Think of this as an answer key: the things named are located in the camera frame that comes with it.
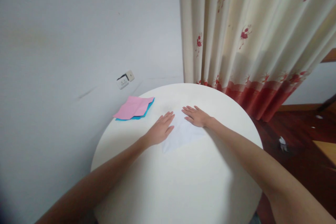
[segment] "cream curtain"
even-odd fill
[[[182,0],[185,82],[269,121],[336,46],[336,0]]]

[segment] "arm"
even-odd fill
[[[268,197],[280,223],[336,223],[323,206],[282,165],[257,145],[222,125],[197,106],[183,107],[185,119],[214,131]]]
[[[161,116],[133,145],[105,162],[80,180],[63,195],[38,221],[42,223],[76,223],[94,208],[113,188],[131,164],[150,146],[167,138],[174,126],[173,112]]]

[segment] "pink sticky note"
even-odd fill
[[[129,96],[126,103],[123,104],[119,111],[113,116],[122,120],[129,120],[133,116],[142,116],[147,110],[148,104],[152,102],[154,97],[140,98]]]
[[[153,101],[154,97],[151,98],[144,98],[139,106],[139,108],[137,109],[137,111],[135,112],[134,116],[142,116],[144,115],[144,113],[147,110],[148,104],[151,103]]]

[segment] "colored paper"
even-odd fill
[[[133,116],[130,120],[139,120],[139,119],[141,119],[142,117],[145,117],[146,114],[147,114],[147,112],[148,112],[148,110],[149,110],[149,108],[150,108],[151,105],[153,104],[154,100],[155,100],[155,98],[153,99],[153,101],[152,101],[151,103],[148,104],[147,110],[146,110],[146,112],[145,112],[142,116]],[[116,121],[128,121],[128,120],[123,120],[123,119],[119,119],[119,118],[117,118]]]
[[[113,115],[113,117],[129,120],[133,116],[143,116],[148,108],[148,104],[153,101],[154,97],[151,98],[140,98],[129,96],[126,103],[124,103],[119,111]]]

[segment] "power socket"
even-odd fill
[[[132,73],[132,70],[128,70],[128,71],[126,72],[126,76],[127,76],[127,79],[128,79],[129,81],[134,80],[134,75],[133,75],[133,73]]]
[[[123,89],[124,87],[126,87],[128,85],[128,79],[127,76],[122,76],[120,79],[117,80],[117,85],[119,87],[119,89]]]

